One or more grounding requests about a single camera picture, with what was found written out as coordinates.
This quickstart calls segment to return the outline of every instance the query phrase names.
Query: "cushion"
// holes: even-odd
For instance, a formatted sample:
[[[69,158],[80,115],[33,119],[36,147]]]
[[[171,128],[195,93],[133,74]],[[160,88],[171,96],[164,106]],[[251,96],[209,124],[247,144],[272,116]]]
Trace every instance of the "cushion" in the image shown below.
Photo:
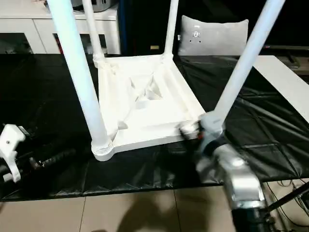
[[[247,37],[246,19],[239,23],[204,23],[182,16],[180,56],[239,56]]]

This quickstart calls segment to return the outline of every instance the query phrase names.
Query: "grout line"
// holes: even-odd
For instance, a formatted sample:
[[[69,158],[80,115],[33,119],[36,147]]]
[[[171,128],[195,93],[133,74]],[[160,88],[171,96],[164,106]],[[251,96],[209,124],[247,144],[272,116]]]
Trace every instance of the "grout line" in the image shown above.
[[[177,201],[176,201],[176,195],[175,195],[175,190],[174,189],[173,189],[173,192],[174,192],[174,199],[175,199],[175,205],[176,205],[176,211],[177,211],[177,217],[178,217],[179,231],[182,232],[182,227],[180,225],[180,218],[179,218]]]
[[[89,167],[89,162],[87,162],[87,165],[86,165],[86,172],[85,172],[85,174],[84,174],[83,185],[82,185],[82,194],[84,193],[84,190],[85,190],[85,183],[86,183],[86,177],[87,177],[88,167]]]
[[[86,204],[86,197],[85,197],[85,200],[84,200],[84,206],[83,206],[81,224],[79,225],[79,232],[81,232],[81,228],[82,228],[82,221],[83,221],[83,216],[84,216],[85,204]]]

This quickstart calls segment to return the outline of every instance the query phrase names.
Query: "black plastic sheet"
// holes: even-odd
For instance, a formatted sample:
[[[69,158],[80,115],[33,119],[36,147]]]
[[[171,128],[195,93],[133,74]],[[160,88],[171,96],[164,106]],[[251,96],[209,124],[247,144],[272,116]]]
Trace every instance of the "black plastic sheet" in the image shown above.
[[[196,171],[184,142],[115,154],[98,162],[70,73],[61,55],[1,56],[0,123],[23,126],[37,156],[74,151],[73,159],[0,189],[2,201],[34,200],[218,185],[213,167]],[[98,74],[91,57],[95,87]],[[182,57],[175,63],[205,109],[215,108],[237,62],[232,57]],[[253,69],[226,120],[229,141],[262,181],[309,177],[309,127]]]

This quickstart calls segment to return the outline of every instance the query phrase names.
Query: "tile floor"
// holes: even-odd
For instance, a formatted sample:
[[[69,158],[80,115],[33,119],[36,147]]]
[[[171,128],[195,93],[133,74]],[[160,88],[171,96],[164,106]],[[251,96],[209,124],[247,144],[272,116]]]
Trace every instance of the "tile floor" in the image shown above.
[[[277,197],[292,190],[269,183]],[[266,195],[271,199],[269,190]],[[296,223],[309,218],[292,201],[283,207]],[[284,224],[298,232],[278,213]],[[222,187],[128,193],[97,197],[0,203],[1,232],[234,232]]]

